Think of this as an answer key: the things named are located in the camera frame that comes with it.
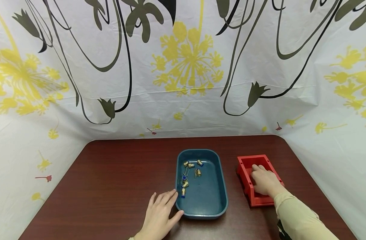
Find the small component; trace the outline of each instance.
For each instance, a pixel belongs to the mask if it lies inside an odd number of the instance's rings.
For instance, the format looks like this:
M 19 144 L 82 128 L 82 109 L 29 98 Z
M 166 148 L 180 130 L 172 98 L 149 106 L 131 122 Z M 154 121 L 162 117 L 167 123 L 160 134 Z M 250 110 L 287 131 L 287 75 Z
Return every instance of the small component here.
M 186 187 L 188 187 L 188 181 L 186 181 L 185 183 L 183 183 L 182 187 L 185 189 Z

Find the beige sleeve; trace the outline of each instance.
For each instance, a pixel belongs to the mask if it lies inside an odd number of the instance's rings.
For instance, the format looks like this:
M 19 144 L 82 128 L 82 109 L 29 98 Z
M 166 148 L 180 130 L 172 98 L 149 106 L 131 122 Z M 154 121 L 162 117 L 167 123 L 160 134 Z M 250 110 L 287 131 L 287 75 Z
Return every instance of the beige sleeve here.
M 276 214 L 292 240 L 338 240 L 319 216 L 289 192 L 276 195 Z

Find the red box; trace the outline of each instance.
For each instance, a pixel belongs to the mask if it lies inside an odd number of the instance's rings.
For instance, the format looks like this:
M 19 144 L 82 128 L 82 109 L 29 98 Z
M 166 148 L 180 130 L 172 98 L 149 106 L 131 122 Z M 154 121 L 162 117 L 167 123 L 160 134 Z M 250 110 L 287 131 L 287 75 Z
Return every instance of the red box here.
M 280 183 L 284 186 L 284 183 L 280 179 L 279 175 L 276 173 L 274 167 L 271 165 L 271 162 L 268 160 L 267 156 L 264 154 L 254 156 L 243 156 L 238 157 L 238 161 L 239 165 L 237 174 L 242 179 L 244 185 L 244 194 L 248 195 L 251 207 L 274 205 L 274 200 L 271 197 L 256 193 L 254 191 L 254 186 L 250 177 L 253 164 L 262 165 L 266 168 L 266 170 L 272 171 L 279 179 Z

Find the curtain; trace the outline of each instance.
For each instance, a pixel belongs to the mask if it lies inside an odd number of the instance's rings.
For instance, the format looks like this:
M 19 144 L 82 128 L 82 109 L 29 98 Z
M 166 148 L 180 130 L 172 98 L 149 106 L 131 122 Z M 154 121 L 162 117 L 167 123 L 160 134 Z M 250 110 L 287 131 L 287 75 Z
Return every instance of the curtain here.
M 0 239 L 89 141 L 254 134 L 366 239 L 365 0 L 0 0 Z

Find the hand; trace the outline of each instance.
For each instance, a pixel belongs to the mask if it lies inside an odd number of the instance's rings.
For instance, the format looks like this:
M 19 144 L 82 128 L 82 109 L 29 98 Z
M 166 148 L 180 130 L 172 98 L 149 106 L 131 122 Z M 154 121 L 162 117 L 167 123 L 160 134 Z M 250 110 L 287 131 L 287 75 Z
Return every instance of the hand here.
M 156 192 L 150 198 L 143 227 L 135 235 L 135 240 L 162 240 L 183 216 L 184 212 L 180 210 L 173 218 L 168 219 L 171 208 L 178 198 L 175 189 L 160 194 L 154 202 L 155 196 Z
M 269 195 L 274 198 L 281 192 L 287 192 L 287 190 L 280 184 L 276 175 L 271 171 L 267 171 L 262 165 L 253 165 L 251 177 L 255 181 L 256 185 L 254 185 L 254 190 L 257 193 Z

